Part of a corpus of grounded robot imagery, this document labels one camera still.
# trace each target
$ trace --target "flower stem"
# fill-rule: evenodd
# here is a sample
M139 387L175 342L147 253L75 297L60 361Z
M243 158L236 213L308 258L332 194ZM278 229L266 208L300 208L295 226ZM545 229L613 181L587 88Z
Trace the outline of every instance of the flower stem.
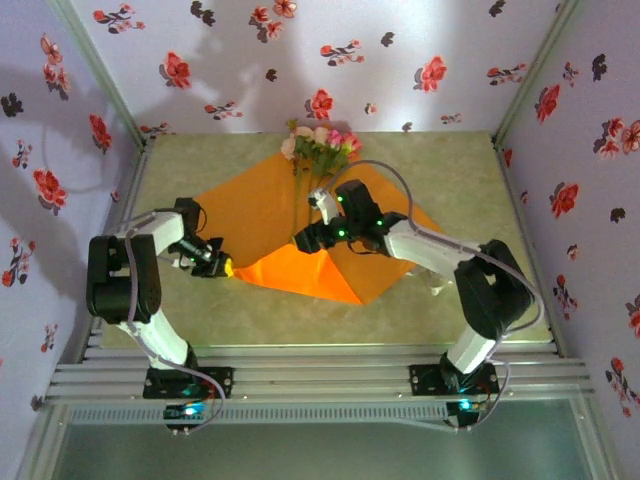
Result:
M300 183L302 182L302 165L298 161L298 167L296 169L296 190L293 197L293 232L291 233L291 238L295 236L297 232L298 225L298 197L300 196Z

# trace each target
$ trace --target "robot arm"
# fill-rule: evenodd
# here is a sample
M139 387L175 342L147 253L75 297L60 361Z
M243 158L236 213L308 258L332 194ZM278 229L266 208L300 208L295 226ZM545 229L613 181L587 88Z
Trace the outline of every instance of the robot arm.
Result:
M152 351L151 367L170 370L158 357L171 363L195 367L191 348L173 330L160 308L162 290L158 255L164 250L180 253L183 269L191 268L196 277L230 276L230 258L220 251L222 239L205 242L197 236L200 206L192 199L178 199L172 209L154 211L136 227L131 248L138 272L138 303L134 317L136 335ZM103 318L127 334L131 301L129 259L124 245L125 233L94 237L89 244L87 307L92 315Z
M460 245L457 240L432 231L419 234L405 215L383 214L358 180L337 187L336 196L344 215L329 192L317 189L311 193L309 203L321 211L322 220L295 236L298 249L314 253L338 242L361 241L367 250L408 260L455 280L467 327L442 356L440 373L452 392L461 391L509 326L531 305L530 292L501 268L452 248ZM464 245L522 273L509 248L498 240Z

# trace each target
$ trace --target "orange cloth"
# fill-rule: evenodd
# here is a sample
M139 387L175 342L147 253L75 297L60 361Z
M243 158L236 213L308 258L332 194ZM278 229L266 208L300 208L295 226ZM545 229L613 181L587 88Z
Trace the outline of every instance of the orange cloth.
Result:
M383 255L356 255L344 243L315 255L295 249L292 234L296 201L296 232L321 215L314 212L309 221L306 202L309 186L315 188L317 178L311 172L303 173L294 201L296 180L292 171L291 162L278 153L195 198L208 218L200 235L224 238L222 249L233 258L235 276L265 287L349 303L354 303L355 297L359 300L355 303L367 304L413 268L410 262ZM369 165L347 170L338 185L356 178L367 186L382 212L407 211L406 196ZM418 208L414 219L440 231Z

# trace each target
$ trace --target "floral wallpaper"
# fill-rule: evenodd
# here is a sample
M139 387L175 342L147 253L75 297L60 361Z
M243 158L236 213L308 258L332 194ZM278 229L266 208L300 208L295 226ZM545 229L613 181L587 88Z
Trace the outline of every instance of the floral wallpaper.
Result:
M500 146L628 478L640 471L640 51L620 38L638 15L633 0L583 2Z
M0 477L12 479L55 365L89 321L89 240L135 145L46 2L3 6L0 42L12 47L0 52ZM105 16L118 28L130 14Z
M284 133L305 117L354 131L494 131L558 5L67 1L138 126L168 133Z

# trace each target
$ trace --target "beige tabletop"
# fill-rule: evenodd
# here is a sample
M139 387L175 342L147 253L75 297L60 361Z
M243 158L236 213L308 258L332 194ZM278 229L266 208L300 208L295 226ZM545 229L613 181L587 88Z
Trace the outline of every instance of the beige tabletop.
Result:
M506 186L487 133L363 133L362 158L382 160L407 179L420 207L444 233L509 245L532 278ZM197 196L279 151L284 135L167 135L153 148L135 212ZM160 262L162 308L194 346L446 344L466 325L455 286L433 296L428 272L403 277L366 306L310 298L237 279L198 279ZM535 308L523 317L533 318ZM513 341L548 342L547 325ZM132 342L108 328L104 346Z

